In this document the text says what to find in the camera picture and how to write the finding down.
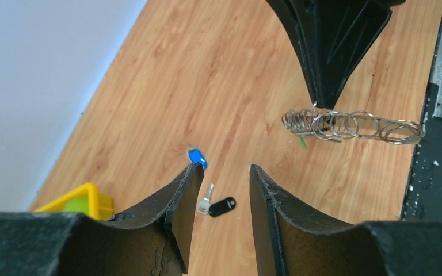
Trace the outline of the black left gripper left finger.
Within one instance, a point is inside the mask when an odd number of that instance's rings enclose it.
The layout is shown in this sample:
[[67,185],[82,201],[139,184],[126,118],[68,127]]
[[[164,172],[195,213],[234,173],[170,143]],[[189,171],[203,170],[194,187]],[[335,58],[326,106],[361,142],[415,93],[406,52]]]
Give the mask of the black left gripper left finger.
[[136,205],[93,220],[83,213],[0,212],[0,275],[183,275],[204,178],[187,165]]

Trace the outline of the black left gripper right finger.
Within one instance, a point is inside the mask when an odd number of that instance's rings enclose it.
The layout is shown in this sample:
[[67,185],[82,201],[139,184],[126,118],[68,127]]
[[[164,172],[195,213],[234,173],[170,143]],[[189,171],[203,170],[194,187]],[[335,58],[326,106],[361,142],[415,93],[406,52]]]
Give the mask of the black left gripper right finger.
[[256,164],[249,193],[258,275],[442,275],[442,221],[349,224]]

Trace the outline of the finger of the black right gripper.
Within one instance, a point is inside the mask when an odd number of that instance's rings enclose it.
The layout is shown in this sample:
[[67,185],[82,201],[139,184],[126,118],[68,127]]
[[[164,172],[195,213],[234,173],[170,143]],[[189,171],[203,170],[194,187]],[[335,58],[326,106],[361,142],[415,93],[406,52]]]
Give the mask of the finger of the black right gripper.
[[311,102],[333,109],[364,55],[403,1],[271,0],[303,71]]

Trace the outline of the silver keyring bunch with keys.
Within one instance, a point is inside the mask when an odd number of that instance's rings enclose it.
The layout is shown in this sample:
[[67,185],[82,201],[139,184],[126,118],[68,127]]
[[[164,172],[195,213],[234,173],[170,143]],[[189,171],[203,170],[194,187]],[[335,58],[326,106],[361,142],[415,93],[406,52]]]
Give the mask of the silver keyring bunch with keys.
[[342,112],[317,104],[315,101],[309,108],[289,110],[281,117],[285,129],[303,145],[310,137],[333,143],[362,139],[406,145],[418,144],[425,136],[425,128],[412,120],[392,120],[365,110]]

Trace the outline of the silver key with black tag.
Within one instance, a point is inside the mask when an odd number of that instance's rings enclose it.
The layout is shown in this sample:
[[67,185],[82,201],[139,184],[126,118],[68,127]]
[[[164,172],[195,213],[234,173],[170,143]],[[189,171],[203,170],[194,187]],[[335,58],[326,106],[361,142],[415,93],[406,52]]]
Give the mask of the silver key with black tag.
[[203,215],[211,217],[219,217],[227,212],[234,210],[237,207],[236,199],[227,197],[215,203],[211,203],[211,195],[214,189],[214,184],[210,183],[205,193],[205,196],[199,201],[197,211]]

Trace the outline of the silver key with blue tag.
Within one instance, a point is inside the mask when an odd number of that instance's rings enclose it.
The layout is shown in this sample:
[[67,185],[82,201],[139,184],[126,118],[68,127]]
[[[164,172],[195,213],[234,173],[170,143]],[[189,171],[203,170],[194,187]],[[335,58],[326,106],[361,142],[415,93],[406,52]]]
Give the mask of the silver key with blue tag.
[[203,170],[206,170],[208,167],[208,162],[203,155],[203,153],[197,148],[190,144],[188,144],[186,157],[192,164],[201,164]]

